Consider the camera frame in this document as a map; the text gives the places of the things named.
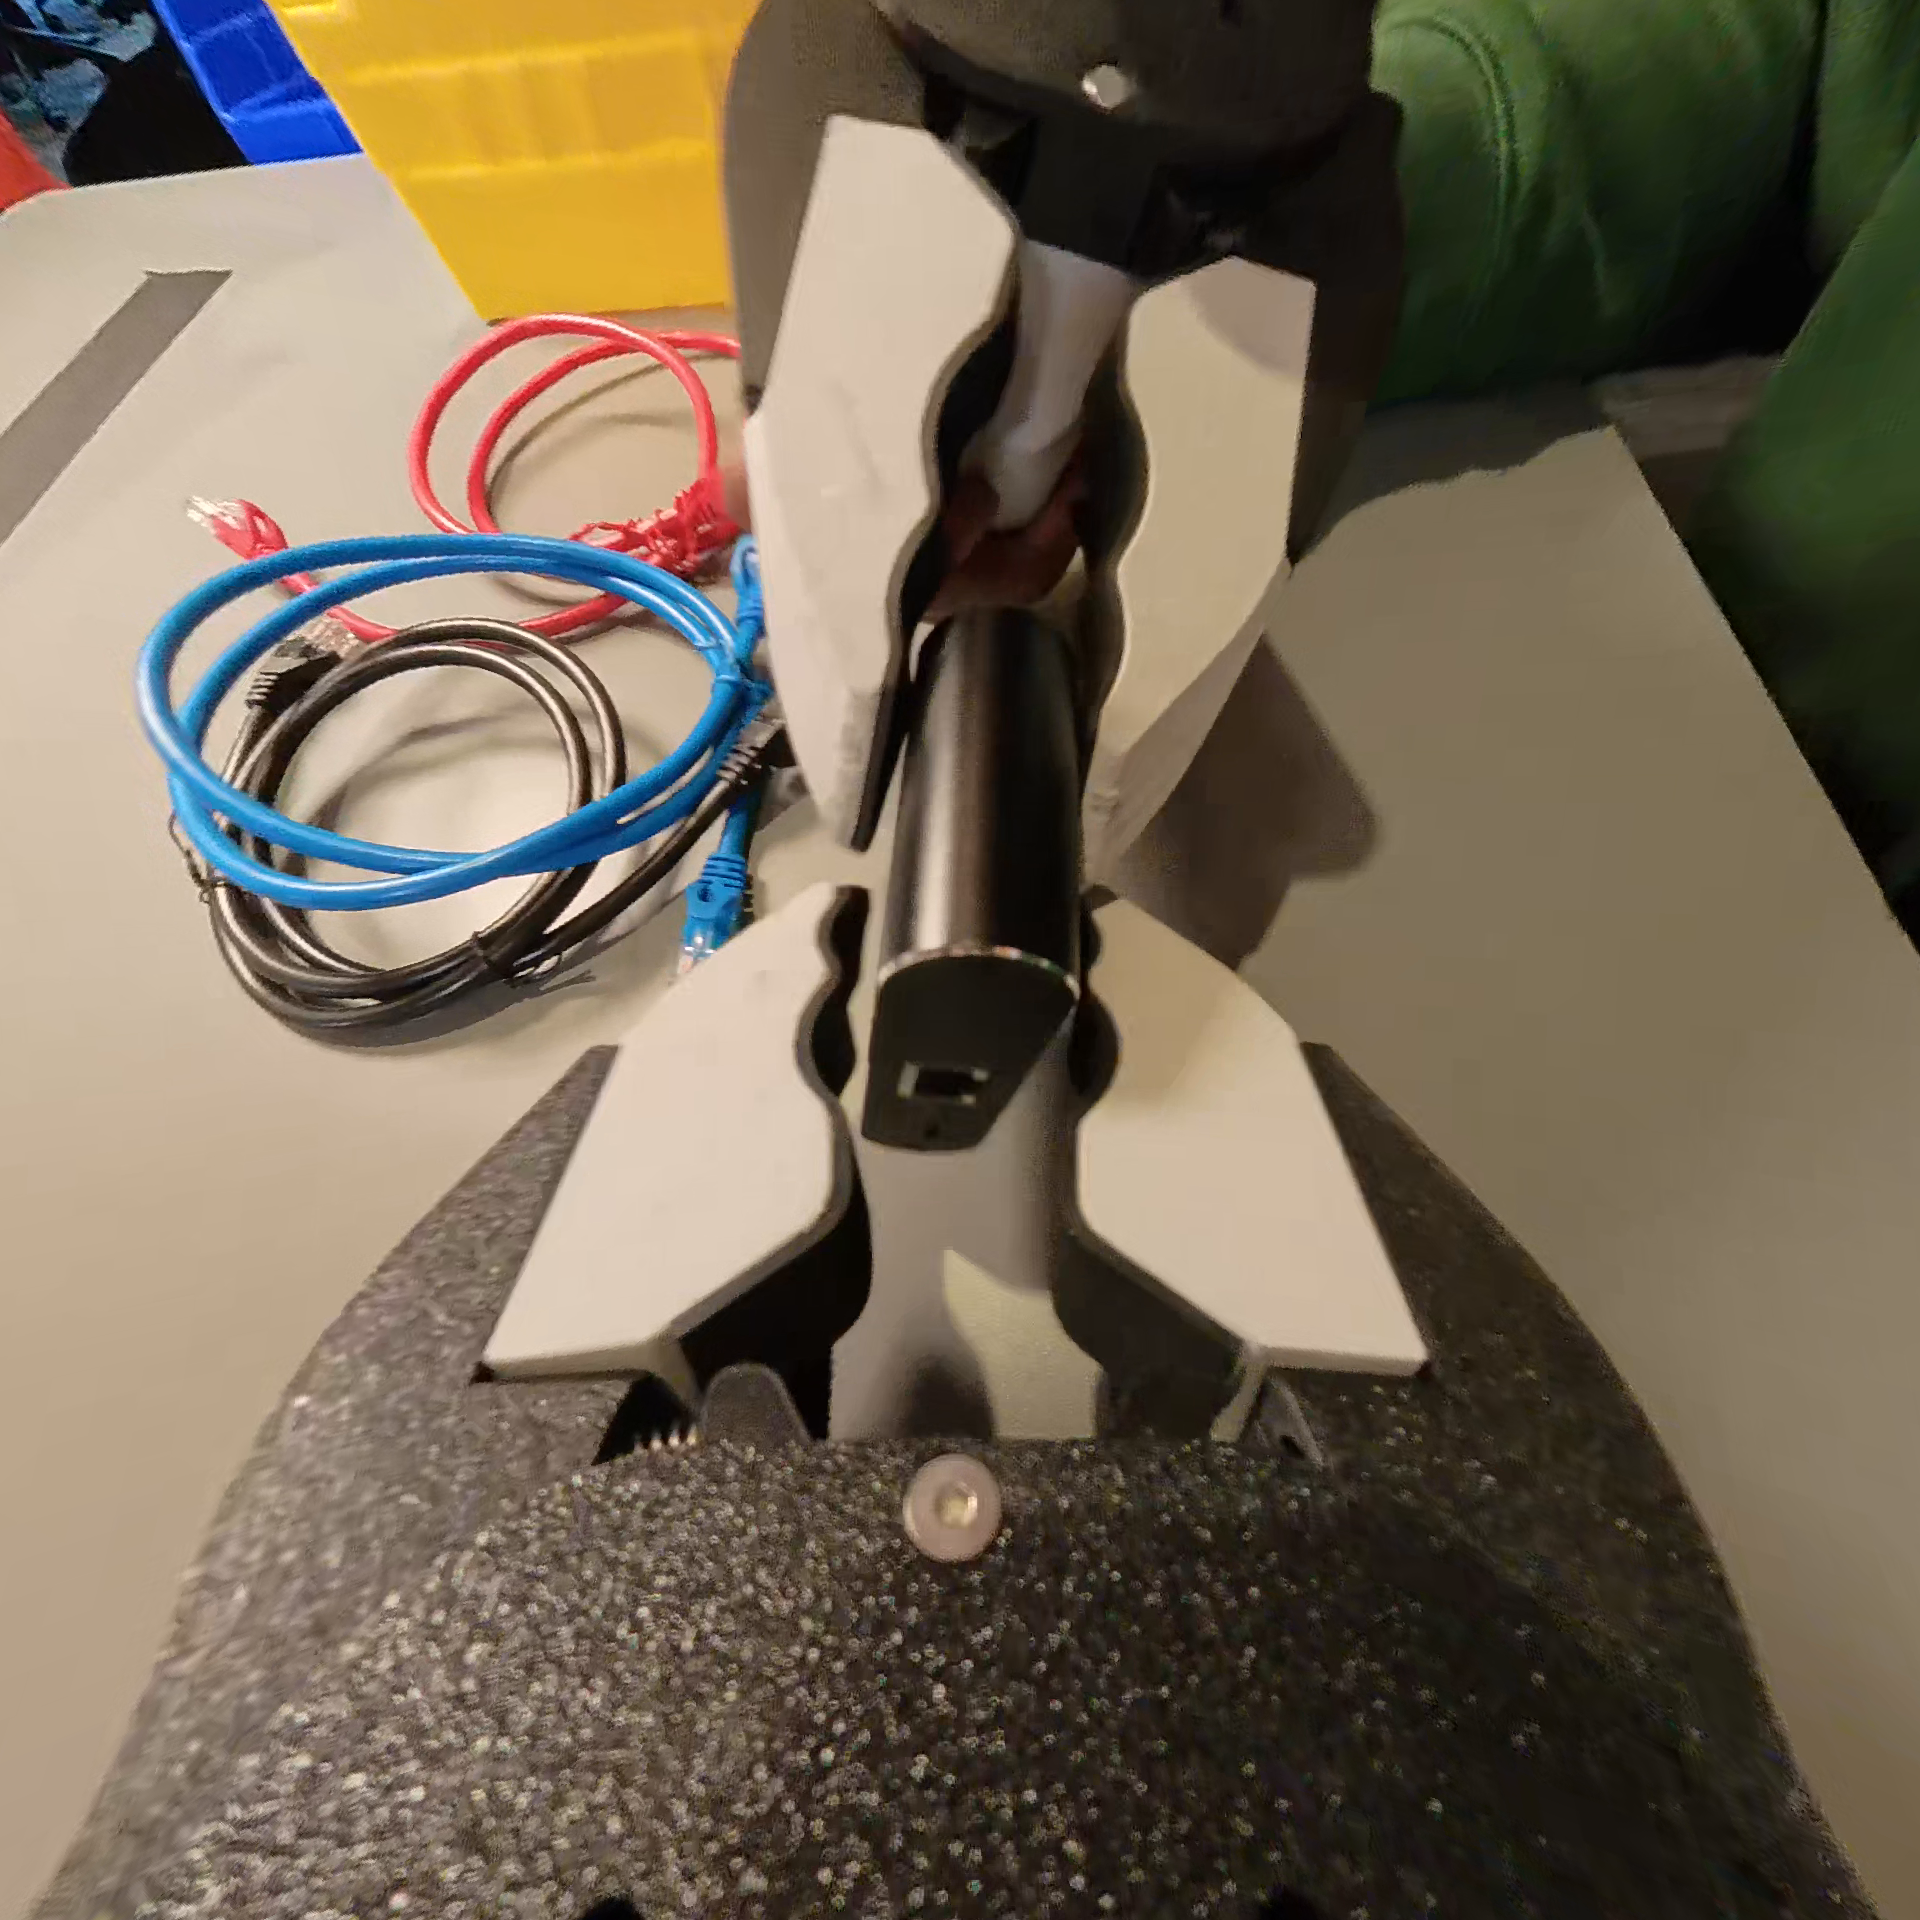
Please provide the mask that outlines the person's green sweatshirt torso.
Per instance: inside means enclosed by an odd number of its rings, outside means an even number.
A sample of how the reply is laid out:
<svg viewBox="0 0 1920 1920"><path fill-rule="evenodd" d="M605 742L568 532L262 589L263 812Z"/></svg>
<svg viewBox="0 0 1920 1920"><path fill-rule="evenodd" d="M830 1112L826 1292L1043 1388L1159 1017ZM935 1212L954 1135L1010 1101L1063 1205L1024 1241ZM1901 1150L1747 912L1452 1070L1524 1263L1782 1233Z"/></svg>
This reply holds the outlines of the person's green sweatshirt torso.
<svg viewBox="0 0 1920 1920"><path fill-rule="evenodd" d="M1915 149L1719 460L1693 559L1915 939Z"/></svg>

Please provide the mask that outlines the yellow plastic bin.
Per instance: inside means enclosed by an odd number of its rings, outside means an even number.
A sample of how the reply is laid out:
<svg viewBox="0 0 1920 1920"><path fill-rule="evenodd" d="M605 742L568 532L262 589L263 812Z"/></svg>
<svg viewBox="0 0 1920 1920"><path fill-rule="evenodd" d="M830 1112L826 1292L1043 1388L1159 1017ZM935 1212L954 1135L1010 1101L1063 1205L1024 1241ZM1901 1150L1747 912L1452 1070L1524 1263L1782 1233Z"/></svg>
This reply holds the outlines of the yellow plastic bin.
<svg viewBox="0 0 1920 1920"><path fill-rule="evenodd" d="M752 3L299 3L280 25L487 319L727 307Z"/></svg>

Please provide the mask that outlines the black ethernet port hub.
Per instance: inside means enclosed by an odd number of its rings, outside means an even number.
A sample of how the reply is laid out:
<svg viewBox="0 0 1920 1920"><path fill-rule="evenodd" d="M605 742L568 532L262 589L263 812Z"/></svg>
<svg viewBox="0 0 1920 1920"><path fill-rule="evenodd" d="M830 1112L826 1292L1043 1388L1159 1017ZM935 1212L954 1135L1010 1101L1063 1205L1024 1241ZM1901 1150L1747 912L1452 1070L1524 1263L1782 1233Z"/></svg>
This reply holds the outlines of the black ethernet port hub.
<svg viewBox="0 0 1920 1920"><path fill-rule="evenodd" d="M1081 995L1081 727L1065 633L972 610L917 656L861 1132L980 1145Z"/></svg>

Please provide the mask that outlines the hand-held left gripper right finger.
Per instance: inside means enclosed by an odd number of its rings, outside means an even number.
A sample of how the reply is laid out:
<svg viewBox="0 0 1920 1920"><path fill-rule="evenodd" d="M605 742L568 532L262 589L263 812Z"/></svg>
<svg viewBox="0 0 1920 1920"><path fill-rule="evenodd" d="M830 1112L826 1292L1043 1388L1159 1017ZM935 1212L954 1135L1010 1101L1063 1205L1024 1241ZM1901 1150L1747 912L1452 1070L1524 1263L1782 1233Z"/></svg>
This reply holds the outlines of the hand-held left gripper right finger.
<svg viewBox="0 0 1920 1920"><path fill-rule="evenodd" d="M1430 1343L1292 1027L1128 899L1088 917L1053 1308L1097 1430L1243 1430L1274 1372Z"/></svg>

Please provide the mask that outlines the person's right forearm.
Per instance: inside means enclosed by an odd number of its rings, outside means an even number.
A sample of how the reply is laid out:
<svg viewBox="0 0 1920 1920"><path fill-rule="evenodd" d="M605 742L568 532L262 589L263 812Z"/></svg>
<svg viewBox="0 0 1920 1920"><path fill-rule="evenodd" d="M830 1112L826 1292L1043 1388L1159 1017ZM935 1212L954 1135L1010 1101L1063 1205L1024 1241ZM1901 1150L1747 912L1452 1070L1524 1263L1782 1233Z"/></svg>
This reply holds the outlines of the person's right forearm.
<svg viewBox="0 0 1920 1920"><path fill-rule="evenodd" d="M1379 403L1783 324L1915 156L1913 3L1379 5L1405 302Z"/></svg>

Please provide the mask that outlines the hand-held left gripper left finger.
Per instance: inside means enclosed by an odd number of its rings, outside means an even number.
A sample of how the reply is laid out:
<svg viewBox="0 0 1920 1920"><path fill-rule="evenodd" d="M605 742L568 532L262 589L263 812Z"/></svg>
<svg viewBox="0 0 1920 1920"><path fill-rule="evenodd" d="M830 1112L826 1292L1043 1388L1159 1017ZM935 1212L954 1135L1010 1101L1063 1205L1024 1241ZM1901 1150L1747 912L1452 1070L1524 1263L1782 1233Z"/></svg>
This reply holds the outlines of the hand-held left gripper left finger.
<svg viewBox="0 0 1920 1920"><path fill-rule="evenodd" d="M482 1366L656 1372L704 1391L773 1366L830 1406L873 1289L845 1088L870 897L813 885L681 975L616 1045Z"/></svg>

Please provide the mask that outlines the blue plastic bin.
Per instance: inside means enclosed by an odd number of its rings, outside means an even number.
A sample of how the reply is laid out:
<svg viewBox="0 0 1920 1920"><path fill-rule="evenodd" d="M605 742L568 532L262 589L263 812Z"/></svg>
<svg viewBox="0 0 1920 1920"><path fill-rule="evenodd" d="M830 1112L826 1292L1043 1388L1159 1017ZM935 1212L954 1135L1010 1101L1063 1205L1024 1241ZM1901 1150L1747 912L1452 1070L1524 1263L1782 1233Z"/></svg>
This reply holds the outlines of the blue plastic bin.
<svg viewBox="0 0 1920 1920"><path fill-rule="evenodd" d="M252 166L361 152L269 3L153 3L241 156Z"/></svg>

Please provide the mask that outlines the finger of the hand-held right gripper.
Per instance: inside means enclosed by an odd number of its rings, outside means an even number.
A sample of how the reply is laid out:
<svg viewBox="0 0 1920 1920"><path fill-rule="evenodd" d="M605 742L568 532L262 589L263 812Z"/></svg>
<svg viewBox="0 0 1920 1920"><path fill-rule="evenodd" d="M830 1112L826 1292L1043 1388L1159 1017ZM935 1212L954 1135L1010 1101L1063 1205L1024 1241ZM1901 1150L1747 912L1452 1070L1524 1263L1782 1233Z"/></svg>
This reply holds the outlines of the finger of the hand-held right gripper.
<svg viewBox="0 0 1920 1920"><path fill-rule="evenodd" d="M910 562L951 382L1008 314L1015 228L932 132L830 115L743 430L765 651L822 825L873 840Z"/></svg>
<svg viewBox="0 0 1920 1920"><path fill-rule="evenodd" d="M1224 256L1149 288L1089 427L1085 637L1105 675L1088 852L1124 852L1172 796L1286 578L1312 285Z"/></svg>

